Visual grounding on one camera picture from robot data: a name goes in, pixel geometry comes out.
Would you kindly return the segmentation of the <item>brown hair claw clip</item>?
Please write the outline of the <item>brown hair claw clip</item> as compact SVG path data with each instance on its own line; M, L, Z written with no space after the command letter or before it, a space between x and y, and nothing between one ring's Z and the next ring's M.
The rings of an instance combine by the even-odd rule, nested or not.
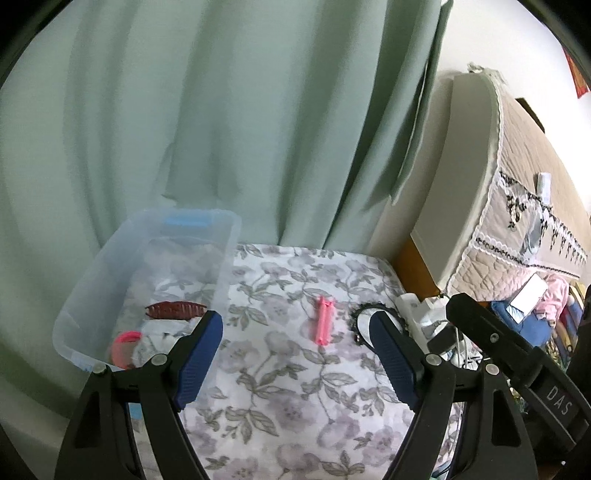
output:
M155 320L182 320L202 317L207 306L189 301L162 301L145 308L145 314Z

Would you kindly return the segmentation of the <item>pink hair roller clip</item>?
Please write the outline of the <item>pink hair roller clip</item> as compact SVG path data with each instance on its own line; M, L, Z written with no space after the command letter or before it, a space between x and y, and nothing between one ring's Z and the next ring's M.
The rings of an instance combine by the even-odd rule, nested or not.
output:
M328 346L332 341L332 319L335 315L335 304L332 299L321 296L318 299L318 321L315 330L315 343Z

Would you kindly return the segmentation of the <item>black decorated headband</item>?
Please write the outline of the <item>black decorated headband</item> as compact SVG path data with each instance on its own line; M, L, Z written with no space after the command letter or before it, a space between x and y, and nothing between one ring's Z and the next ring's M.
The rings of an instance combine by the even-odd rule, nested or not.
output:
M385 312L401 334L410 335L408 323L396 307L380 302L363 303L351 312L349 327L356 345L365 346L372 352L375 351L375 348L372 340L370 340L370 319L375 313L379 312Z

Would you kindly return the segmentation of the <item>green curtain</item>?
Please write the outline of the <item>green curtain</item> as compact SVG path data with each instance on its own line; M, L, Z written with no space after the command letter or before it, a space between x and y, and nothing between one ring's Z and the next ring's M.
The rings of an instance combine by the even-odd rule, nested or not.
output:
M150 206L362 251L414 167L446 1L5 1L1 381L67 415L67 294Z

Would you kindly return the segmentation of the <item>white padded headboard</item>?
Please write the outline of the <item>white padded headboard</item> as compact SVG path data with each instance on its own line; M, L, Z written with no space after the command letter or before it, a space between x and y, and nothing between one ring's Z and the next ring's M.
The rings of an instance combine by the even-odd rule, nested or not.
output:
M389 260L419 298L447 291L469 245L497 166L500 120L486 75L436 83L410 177L370 239L370 254Z

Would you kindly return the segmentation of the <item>clear plastic storage box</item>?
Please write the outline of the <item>clear plastic storage box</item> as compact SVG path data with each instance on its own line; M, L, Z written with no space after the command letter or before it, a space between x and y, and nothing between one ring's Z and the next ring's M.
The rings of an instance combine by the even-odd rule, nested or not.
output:
M148 306L199 303L224 314L242 220L228 210L153 208L125 220L87 268L53 327L56 352L83 371L111 361L115 338Z

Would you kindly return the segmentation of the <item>floral white table cloth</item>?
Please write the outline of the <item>floral white table cloth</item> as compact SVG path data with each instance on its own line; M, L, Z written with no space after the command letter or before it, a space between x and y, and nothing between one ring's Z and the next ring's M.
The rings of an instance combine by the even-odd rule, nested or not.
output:
M402 288L370 256L303 247L236 248L224 335L181 423L212 479L380 479L411 425L377 356L356 345L351 312ZM318 299L332 341L315 343Z

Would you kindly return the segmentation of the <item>beige quilted lace cover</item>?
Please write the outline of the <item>beige quilted lace cover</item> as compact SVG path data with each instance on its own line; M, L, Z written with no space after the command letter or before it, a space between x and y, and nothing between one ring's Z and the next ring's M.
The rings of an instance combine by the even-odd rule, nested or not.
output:
M447 294L481 302L515 294L533 274L583 275L590 218L563 162L532 114L493 81L501 114L497 166L486 203ZM551 201L536 192L539 172L552 175Z

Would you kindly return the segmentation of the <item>white power strip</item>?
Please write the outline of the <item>white power strip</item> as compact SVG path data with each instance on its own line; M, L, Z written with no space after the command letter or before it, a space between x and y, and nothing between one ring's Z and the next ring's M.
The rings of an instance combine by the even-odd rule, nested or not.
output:
M463 340L463 335L447 318L448 302L446 296L420 300L414 293L404 293L394 300L411 337L423 352L440 355L445 360L458 353Z

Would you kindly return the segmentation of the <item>white remote control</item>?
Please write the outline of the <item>white remote control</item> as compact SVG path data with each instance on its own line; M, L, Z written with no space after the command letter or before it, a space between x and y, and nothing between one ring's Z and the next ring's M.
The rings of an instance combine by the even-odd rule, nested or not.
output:
M536 192L545 204L551 201L552 175L549 172L539 172L536 177Z

